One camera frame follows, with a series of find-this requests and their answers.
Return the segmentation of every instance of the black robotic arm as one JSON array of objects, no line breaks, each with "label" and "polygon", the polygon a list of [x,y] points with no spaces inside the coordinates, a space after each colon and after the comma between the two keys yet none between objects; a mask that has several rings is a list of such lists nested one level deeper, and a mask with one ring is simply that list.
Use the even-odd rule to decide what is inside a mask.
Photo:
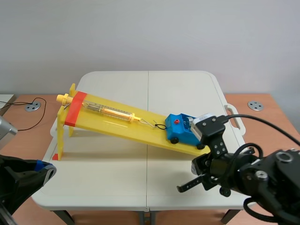
[{"label": "black robotic arm", "polygon": [[[225,123],[233,117],[246,117],[261,121],[289,137],[297,145],[300,142],[277,126],[249,115],[219,117],[202,116],[194,119],[191,130],[202,144],[208,145],[209,154],[192,161],[192,172],[198,175],[194,180],[177,186],[185,192],[202,183],[205,190],[220,185],[220,194],[230,196],[231,190],[250,196],[244,202],[244,209],[251,216],[281,225],[300,224],[300,151],[278,150],[264,157],[263,150],[254,143],[240,146],[235,153],[228,153],[222,135]],[[254,156],[254,149],[259,156]],[[248,204],[256,202],[273,217],[252,211]]]}]

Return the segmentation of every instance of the white folding table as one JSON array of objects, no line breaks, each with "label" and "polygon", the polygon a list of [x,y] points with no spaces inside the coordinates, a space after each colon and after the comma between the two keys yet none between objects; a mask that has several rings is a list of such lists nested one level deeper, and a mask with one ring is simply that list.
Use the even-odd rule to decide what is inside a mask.
[{"label": "white folding table", "polygon": [[[77,90],[165,116],[237,113],[215,77],[204,71],[92,72],[82,77]],[[244,144],[245,127],[241,119],[236,123],[239,128],[227,123],[223,135],[229,152]],[[65,136],[62,160],[52,161],[55,129],[56,122],[43,160],[53,163],[57,174],[32,197],[67,224],[74,224],[67,210],[134,210],[141,212],[142,222],[147,211],[230,209],[222,220],[227,223],[242,209],[246,196],[232,192],[226,198],[219,187],[177,191],[177,185],[195,178],[194,156],[188,154],[76,129],[71,138]]]}]

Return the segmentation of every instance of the red tape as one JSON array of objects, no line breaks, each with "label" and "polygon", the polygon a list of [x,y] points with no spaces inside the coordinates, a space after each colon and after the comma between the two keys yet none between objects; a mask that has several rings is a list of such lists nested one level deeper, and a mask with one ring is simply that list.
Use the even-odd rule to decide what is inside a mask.
[{"label": "red tape", "polygon": [[83,105],[83,100],[85,99],[86,95],[86,93],[79,91],[74,96],[65,120],[66,125],[75,127],[80,108]]}]

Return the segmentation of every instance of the black string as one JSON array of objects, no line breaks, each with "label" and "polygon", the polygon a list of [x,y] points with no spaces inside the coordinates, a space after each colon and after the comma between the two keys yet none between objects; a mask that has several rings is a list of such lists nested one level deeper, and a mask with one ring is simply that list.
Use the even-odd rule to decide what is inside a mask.
[{"label": "black string", "polygon": [[27,104],[32,104],[32,103],[29,103],[29,102],[14,102],[14,103],[9,103],[9,102],[2,102],[2,101],[0,101],[0,103],[8,104],[8,105],[6,105],[6,106],[0,108],[0,110],[1,110],[1,109],[4,109],[4,108],[6,108],[6,107],[9,107],[9,106],[11,106],[11,105],[27,105]]},{"label": "black string", "polygon": [[36,97],[34,100],[36,100],[36,99],[42,99],[42,100],[45,101],[44,112],[43,112],[43,115],[42,115],[41,119],[40,119],[39,122],[37,122],[34,126],[32,126],[32,127],[30,127],[30,128],[27,128],[27,129],[21,129],[21,130],[18,130],[18,131],[30,130],[30,129],[34,128],[36,125],[38,125],[38,124],[42,121],[42,119],[44,118],[45,112],[46,112],[47,101],[46,101],[45,99],[43,99],[42,97]]},{"label": "black string", "polygon": [[[38,125],[38,124],[42,121],[42,119],[44,118],[44,115],[45,115],[45,112],[46,112],[46,104],[47,104],[47,101],[46,101],[45,99],[43,99],[42,97],[36,97],[34,100],[36,100],[36,99],[42,99],[42,100],[45,101],[44,112],[43,112],[42,118],[41,118],[41,119],[39,120],[39,122],[37,122],[37,124],[36,124],[36,125]],[[4,108],[6,108],[6,107],[9,107],[9,106],[11,106],[11,105],[32,105],[33,102],[34,102],[34,100],[33,100],[32,102],[14,102],[14,103],[9,103],[9,102],[3,102],[3,101],[0,101],[0,103],[8,104],[8,105],[6,105],[6,106],[0,108],[0,110],[1,110],[1,109],[4,109]],[[34,125],[34,126],[30,127],[30,128],[27,128],[27,129],[21,129],[21,130],[18,130],[18,131],[30,130],[31,128],[34,128],[36,125]]]},{"label": "black string", "polygon": [[161,130],[166,130],[167,129],[167,126],[164,125],[164,124],[154,124],[154,126],[156,126],[157,128],[161,129]]}]

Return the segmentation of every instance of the black wire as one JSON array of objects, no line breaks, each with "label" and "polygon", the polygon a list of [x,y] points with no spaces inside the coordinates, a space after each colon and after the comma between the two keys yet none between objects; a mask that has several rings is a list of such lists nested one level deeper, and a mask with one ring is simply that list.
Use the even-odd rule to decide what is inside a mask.
[{"label": "black wire", "polygon": [[228,163],[228,166],[226,167],[225,172],[223,173],[223,175],[221,177],[219,177],[217,180],[211,180],[212,183],[220,184],[220,183],[222,183],[227,178],[229,172],[232,169],[233,163],[235,162],[236,158],[247,147],[255,147],[257,149],[257,151],[258,151],[258,158],[259,159],[263,158],[263,150],[262,150],[262,148],[258,144],[255,144],[255,143],[246,143],[246,144],[243,144],[233,154],[233,156],[230,159],[230,161]]},{"label": "black wire", "polygon": [[46,101],[45,99],[43,99],[42,97],[36,97],[34,100],[36,100],[36,99],[42,99],[42,100],[45,101],[44,112],[43,112],[43,115],[42,115],[41,119],[40,119],[39,122],[37,122],[34,126],[32,126],[32,127],[30,127],[30,128],[27,128],[27,129],[21,129],[21,130],[18,130],[18,131],[30,130],[30,129],[34,128],[36,125],[38,125],[38,124],[42,121],[42,119],[44,118],[45,112],[46,112],[47,101]]},{"label": "black wire", "polygon": [[8,104],[8,105],[6,105],[6,106],[0,108],[0,110],[1,110],[1,109],[4,109],[4,108],[6,108],[6,107],[9,107],[9,106],[11,106],[11,105],[27,105],[27,104],[32,104],[32,103],[28,103],[28,102],[14,102],[14,103],[9,103],[9,102],[2,102],[2,101],[0,101],[0,103]]},{"label": "black wire", "polygon": [[260,118],[255,117],[255,116],[244,115],[244,114],[235,114],[235,115],[228,115],[227,116],[228,119],[235,118],[235,117],[249,118],[249,119],[257,120],[257,121],[260,121],[264,124],[267,124],[267,125],[269,125],[270,127],[276,129],[277,131],[279,131],[280,133],[282,133],[283,135],[285,135],[286,137],[288,137],[289,139],[291,139],[293,142],[295,142],[297,145],[300,146],[300,142],[296,138],[294,138],[289,133],[285,132],[283,129],[277,127],[276,125],[274,125],[274,124],[272,124],[272,123],[270,123],[266,120],[260,119]]},{"label": "black wire", "polygon": [[244,207],[246,213],[248,213],[252,217],[262,220],[262,221],[265,221],[265,222],[269,222],[269,223],[280,223],[281,222],[280,218],[266,216],[266,215],[263,215],[263,214],[253,211],[252,209],[249,208],[249,206],[248,206],[249,203],[255,203],[254,199],[253,198],[245,199],[243,207]]},{"label": "black wire", "polygon": [[157,128],[161,129],[161,130],[166,130],[167,129],[167,126],[164,125],[164,124],[154,124],[154,126],[156,126]]}]

